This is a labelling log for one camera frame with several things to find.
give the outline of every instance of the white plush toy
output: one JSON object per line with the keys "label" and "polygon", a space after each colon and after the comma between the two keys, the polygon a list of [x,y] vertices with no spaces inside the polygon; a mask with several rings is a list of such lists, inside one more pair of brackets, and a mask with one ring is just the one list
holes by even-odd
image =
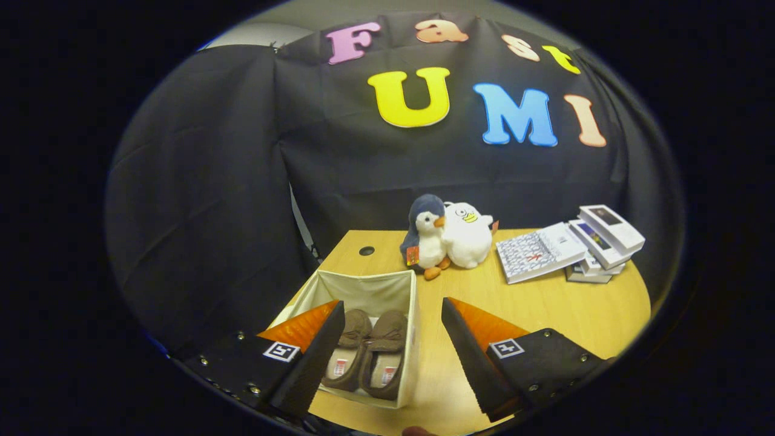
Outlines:
{"label": "white plush toy", "polygon": [[457,266],[476,268],[487,258],[492,246],[491,215],[481,215],[465,202],[444,202],[446,206],[442,242]]}

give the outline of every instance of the stack of books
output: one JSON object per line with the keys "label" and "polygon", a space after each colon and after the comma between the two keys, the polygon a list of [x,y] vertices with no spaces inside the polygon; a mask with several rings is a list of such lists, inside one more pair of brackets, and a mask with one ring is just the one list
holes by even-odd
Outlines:
{"label": "stack of books", "polygon": [[583,260],[565,268],[569,282],[608,283],[643,248],[646,239],[630,223],[605,205],[582,206],[570,229],[589,251]]}
{"label": "stack of books", "polygon": [[495,243],[509,285],[565,268],[569,282],[608,283],[644,238],[605,205],[582,206],[579,220]]}

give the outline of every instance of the penguin foot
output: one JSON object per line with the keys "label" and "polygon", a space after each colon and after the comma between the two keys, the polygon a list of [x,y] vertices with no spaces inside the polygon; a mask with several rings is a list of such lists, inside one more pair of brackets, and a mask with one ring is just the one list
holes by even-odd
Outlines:
{"label": "penguin foot", "polygon": [[439,274],[441,274],[441,268],[437,266],[433,268],[428,268],[423,273],[423,275],[425,276],[425,280],[433,280],[436,277],[439,277]]}
{"label": "penguin foot", "polygon": [[444,259],[437,266],[441,269],[447,269],[450,267],[451,263],[452,261],[450,260],[449,256],[444,256]]}

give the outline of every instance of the wooden table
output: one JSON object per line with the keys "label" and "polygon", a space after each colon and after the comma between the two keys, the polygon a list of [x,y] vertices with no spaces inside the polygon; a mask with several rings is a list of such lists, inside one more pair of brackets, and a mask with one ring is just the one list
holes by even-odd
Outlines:
{"label": "wooden table", "polygon": [[[493,242],[534,229],[500,229]],[[320,270],[347,275],[404,271],[398,247],[405,231],[351,230],[320,265]],[[362,256],[362,247],[374,253]],[[398,410],[345,400],[319,390],[311,414],[359,431],[398,436],[419,425],[441,436],[469,434],[498,423],[481,413],[441,322],[442,298],[471,303],[528,331],[551,327],[600,358],[623,351],[649,320],[646,285],[629,261],[608,284],[567,282],[562,270],[507,285],[493,243],[491,253],[471,270],[451,266],[436,279],[417,279],[420,308],[420,361],[415,397]],[[292,304],[298,293],[289,302]]]}

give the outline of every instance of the white fabric box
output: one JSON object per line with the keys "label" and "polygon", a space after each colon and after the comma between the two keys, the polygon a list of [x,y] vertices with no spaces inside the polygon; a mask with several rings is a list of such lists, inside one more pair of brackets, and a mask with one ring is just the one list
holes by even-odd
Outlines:
{"label": "white fabric box", "polygon": [[415,272],[406,270],[390,274],[354,276],[318,270],[301,288],[296,302],[280,312],[270,327],[334,299],[344,302],[345,312],[352,309],[366,312],[372,320],[372,325],[388,310],[400,310],[406,315],[408,325],[401,384],[395,401],[373,398],[361,388],[355,392],[346,392],[320,385],[319,389],[376,407],[398,409],[407,405],[414,394],[419,373],[417,329],[420,323]]}

